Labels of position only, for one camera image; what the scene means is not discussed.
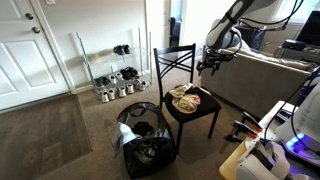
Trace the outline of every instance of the door knob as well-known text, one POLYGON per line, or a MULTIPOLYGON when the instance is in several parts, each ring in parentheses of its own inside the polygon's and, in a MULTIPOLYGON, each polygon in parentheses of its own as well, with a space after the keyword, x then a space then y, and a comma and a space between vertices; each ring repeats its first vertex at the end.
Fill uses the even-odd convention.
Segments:
POLYGON ((40 33, 40 29, 37 28, 37 27, 33 27, 33 28, 32 28, 32 31, 33 31, 34 33, 36 33, 36 34, 39 34, 39 33, 40 33))
POLYGON ((27 13, 27 14, 26 14, 26 18, 28 18, 29 20, 32 20, 32 19, 33 19, 33 15, 30 14, 30 13, 27 13))

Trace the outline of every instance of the blue light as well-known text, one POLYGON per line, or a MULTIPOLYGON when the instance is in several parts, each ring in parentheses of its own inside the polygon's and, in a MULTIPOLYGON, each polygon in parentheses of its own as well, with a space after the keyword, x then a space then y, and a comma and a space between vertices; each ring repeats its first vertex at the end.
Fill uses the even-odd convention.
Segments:
POLYGON ((287 146, 292 146, 293 144, 294 144, 294 142, 292 142, 292 141, 288 141, 288 142, 286 143, 287 146))
POLYGON ((291 141, 292 141, 293 143, 295 143, 295 142, 298 141, 298 138, 297 138, 297 137, 294 137, 294 138, 291 139, 291 141))
POLYGON ((299 133, 297 136, 298 136, 299 139, 302 139, 304 137, 304 134, 299 133))

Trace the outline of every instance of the cloth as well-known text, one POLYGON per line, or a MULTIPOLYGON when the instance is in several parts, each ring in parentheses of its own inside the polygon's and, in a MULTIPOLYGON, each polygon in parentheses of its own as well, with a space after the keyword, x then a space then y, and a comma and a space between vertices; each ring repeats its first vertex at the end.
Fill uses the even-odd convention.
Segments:
POLYGON ((123 145, 138 137, 141 136, 134 134, 129 126, 118 122, 116 133, 112 139, 114 158, 120 155, 123 145))
POLYGON ((172 104, 182 113, 191 114, 197 110, 200 104, 198 94, 186 94, 186 91, 192 87, 192 84, 180 86, 169 91, 173 96, 172 104))

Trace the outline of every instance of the robotic arm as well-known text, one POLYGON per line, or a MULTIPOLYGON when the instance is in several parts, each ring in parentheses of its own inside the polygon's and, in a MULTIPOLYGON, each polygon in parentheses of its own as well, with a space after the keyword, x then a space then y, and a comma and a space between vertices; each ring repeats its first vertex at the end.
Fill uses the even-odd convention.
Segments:
POLYGON ((230 9, 225 13, 221 20, 216 20, 211 30, 206 37, 206 53, 204 61, 198 62, 197 70, 199 75, 205 68, 212 68, 214 71, 219 69, 222 61, 230 61, 233 59, 233 54, 220 54, 220 49, 235 47, 241 43, 240 32, 233 28, 237 21, 245 14, 255 10, 267 7, 273 4, 276 0, 236 0, 230 9))

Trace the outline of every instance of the chair seat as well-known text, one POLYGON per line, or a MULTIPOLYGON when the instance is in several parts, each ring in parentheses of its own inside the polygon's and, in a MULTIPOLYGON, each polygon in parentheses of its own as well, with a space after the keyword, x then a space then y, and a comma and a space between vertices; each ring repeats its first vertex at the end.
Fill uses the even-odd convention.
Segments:
POLYGON ((166 93, 164 102, 171 116, 173 116, 179 123, 192 121, 202 116, 217 112, 221 109, 218 101, 215 100, 211 95, 203 92, 199 93, 199 97, 201 99, 200 105, 198 105, 197 110, 191 114, 185 114, 176 109, 172 104, 173 96, 169 92, 166 93))

